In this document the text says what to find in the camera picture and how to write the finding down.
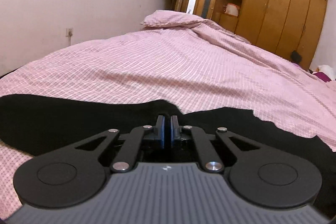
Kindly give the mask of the pink checkered pillow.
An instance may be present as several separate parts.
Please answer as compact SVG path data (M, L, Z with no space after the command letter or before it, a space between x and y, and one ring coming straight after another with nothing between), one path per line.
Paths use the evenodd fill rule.
M194 14L171 10L156 10L154 13L146 16L141 25L149 28L170 28L208 22L208 19L203 19Z

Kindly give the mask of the black garment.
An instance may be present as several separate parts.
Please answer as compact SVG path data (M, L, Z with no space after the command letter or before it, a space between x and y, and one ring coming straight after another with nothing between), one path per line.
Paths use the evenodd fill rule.
M302 138L262 121L250 110L223 107L189 114L177 106L156 100L140 104L110 105L61 98L13 94L1 97L1 140L9 146L38 156L83 140L108 129L129 132L152 124L159 115L206 132L219 127L311 161L322 174L322 188L315 207L335 216L335 153L315 136Z

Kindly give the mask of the pink checkered bed cover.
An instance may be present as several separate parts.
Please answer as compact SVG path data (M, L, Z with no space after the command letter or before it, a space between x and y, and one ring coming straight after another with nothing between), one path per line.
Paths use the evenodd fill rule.
M335 152L335 82L208 21L146 22L143 31L58 50L5 76L1 94L110 104L166 100L184 114L252 110Z

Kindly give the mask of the white and purple plush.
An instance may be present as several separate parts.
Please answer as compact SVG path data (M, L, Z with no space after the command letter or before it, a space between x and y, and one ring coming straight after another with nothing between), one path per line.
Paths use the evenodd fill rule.
M325 83L335 81L335 70L329 65L319 65L312 74Z

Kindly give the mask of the wall power socket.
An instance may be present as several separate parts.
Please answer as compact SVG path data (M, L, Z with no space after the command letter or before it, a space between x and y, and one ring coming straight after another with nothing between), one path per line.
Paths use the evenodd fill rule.
M73 28L66 29L66 37L70 38L73 35Z

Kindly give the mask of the white bag on shelf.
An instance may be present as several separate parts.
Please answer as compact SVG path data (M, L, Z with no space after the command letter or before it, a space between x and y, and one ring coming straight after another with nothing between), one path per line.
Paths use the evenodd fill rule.
M239 16L239 10L240 10L240 7L238 5L235 5L233 3L228 3L226 5L224 13L229 15L229 16L238 17Z

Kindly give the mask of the wooden wardrobe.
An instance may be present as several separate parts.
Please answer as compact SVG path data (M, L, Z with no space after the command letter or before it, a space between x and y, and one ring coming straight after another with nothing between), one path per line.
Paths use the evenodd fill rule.
M239 16L224 13L226 5L240 7ZM321 35L327 0L216 0L212 19L253 45L290 59L302 56L311 65Z

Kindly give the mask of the black object by wardrobe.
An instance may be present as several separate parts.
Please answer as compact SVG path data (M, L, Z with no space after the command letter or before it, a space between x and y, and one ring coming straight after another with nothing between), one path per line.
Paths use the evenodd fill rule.
M292 51L290 54L290 60L291 62L299 65L302 61L302 56L297 51Z

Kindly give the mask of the wooden bedroom door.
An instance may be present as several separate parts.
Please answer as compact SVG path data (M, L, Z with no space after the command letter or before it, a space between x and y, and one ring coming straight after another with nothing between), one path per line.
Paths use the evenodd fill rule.
M204 19L211 19L216 0L196 0L193 14Z

